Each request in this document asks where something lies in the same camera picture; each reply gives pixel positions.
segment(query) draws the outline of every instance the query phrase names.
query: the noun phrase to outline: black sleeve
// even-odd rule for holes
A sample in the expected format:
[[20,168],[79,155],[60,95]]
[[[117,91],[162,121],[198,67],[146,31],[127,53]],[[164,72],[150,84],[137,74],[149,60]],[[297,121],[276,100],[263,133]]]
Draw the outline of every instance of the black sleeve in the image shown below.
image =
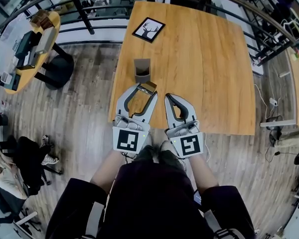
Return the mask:
[[106,200],[107,194],[99,186],[71,178],[52,214],[45,238],[81,238],[94,202],[105,206]]
[[254,239],[255,230],[245,203],[234,186],[207,189],[201,196],[202,211],[211,210],[223,229],[237,229],[245,239]]

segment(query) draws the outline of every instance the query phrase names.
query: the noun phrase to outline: black shirt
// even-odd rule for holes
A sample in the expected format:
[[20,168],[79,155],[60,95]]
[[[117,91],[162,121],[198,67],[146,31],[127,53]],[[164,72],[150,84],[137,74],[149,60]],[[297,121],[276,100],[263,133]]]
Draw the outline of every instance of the black shirt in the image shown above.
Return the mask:
[[[213,238],[193,195],[186,174],[174,167],[151,162],[124,165],[112,188],[97,238]],[[212,210],[222,228],[237,229],[246,239],[255,238],[236,187],[210,188],[201,197],[199,208]],[[105,205],[106,198],[100,187],[71,179],[52,215],[46,238],[84,235],[93,203]]]

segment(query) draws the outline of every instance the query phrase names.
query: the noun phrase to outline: deer picture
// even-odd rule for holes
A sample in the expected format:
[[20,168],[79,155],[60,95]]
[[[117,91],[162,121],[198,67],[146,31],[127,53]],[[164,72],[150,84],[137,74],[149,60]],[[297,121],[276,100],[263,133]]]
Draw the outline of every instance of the deer picture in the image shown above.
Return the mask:
[[152,30],[151,28],[150,29],[147,28],[148,24],[149,24],[149,22],[147,22],[143,25],[144,33],[142,34],[142,37],[144,37],[144,38],[149,38],[148,33],[158,31],[158,26],[154,30]]

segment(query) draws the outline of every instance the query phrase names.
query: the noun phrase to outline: wooden table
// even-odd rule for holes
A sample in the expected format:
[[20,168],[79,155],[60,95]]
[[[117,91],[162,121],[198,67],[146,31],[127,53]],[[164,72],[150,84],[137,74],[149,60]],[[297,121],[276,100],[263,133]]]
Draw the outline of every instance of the wooden table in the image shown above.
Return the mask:
[[294,116],[292,119],[260,123],[260,126],[296,125],[299,128],[299,58],[296,58],[292,48],[288,48],[285,53],[290,71],[282,75],[283,77],[289,74],[291,76]]
[[[166,26],[153,43],[132,36],[146,17]],[[251,62],[240,26],[182,6],[137,1],[127,27],[115,74],[108,121],[118,98],[135,84],[134,59],[151,59],[151,81],[158,101],[150,120],[167,128],[164,96],[173,93],[196,109],[202,132],[255,134],[255,93]],[[140,112],[148,95],[138,91],[129,102]]]
[[[49,48],[49,51],[47,53],[44,53],[42,55],[39,55],[39,58],[36,62],[35,68],[33,69],[27,69],[27,70],[16,70],[16,73],[21,75],[19,85],[16,91],[14,90],[9,90],[5,89],[5,91],[8,94],[16,94],[23,90],[33,78],[37,78],[47,84],[47,87],[50,89],[58,89],[61,88],[65,85],[65,83],[70,79],[72,72],[73,72],[73,59],[72,57],[65,53],[56,43],[55,40],[58,36],[59,30],[60,30],[60,25],[61,25],[61,20],[60,16],[57,12],[50,12],[49,14],[49,19],[52,22],[53,26],[56,29],[56,34],[53,38],[53,42],[51,44],[51,47]],[[33,31],[35,33],[41,32],[43,33],[42,27],[34,27]],[[45,61],[49,57],[50,51],[54,49],[62,58],[63,60],[68,61],[65,66],[62,66],[61,63],[60,65],[53,65],[53,61],[51,63],[47,64]],[[39,73],[39,70],[43,67],[47,71],[44,74]]]

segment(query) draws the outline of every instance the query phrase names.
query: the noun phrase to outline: wooden floor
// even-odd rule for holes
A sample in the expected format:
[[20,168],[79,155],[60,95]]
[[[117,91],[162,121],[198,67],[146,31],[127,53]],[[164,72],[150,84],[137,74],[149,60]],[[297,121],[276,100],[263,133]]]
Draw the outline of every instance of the wooden floor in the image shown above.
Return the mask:
[[[37,238],[44,238],[49,218],[68,180],[71,177],[89,180],[112,147],[112,129],[107,123],[107,115],[120,45],[87,44],[63,48],[73,55],[75,70],[62,90],[50,91],[37,79],[14,96],[6,95],[0,88],[0,98],[11,104],[10,132],[15,137],[23,135],[37,142],[43,134],[48,134],[55,143],[54,152],[60,158],[56,167],[64,170],[62,176],[47,172],[52,184],[43,186],[37,196],[26,201],[27,207],[39,213],[42,222],[43,233],[36,234]],[[254,76],[264,100],[272,96],[269,82],[275,98],[279,98],[280,86],[275,69],[282,72],[286,66],[282,54],[265,66],[266,75]],[[285,77],[280,83],[282,98],[275,114],[288,119],[293,112],[290,78]],[[265,106],[257,89],[255,93],[255,136],[209,134],[207,145],[211,152],[209,165],[220,184],[235,185],[239,189],[255,228],[261,230],[259,238],[264,238],[265,233],[273,234],[283,226],[293,212],[291,189],[299,167],[293,165],[294,156],[289,154],[281,154],[271,163],[265,160],[269,131],[259,127],[265,119]],[[162,130],[152,133],[154,141],[163,135]],[[298,153],[299,147],[283,150]],[[278,149],[269,149],[268,159],[275,151]]]

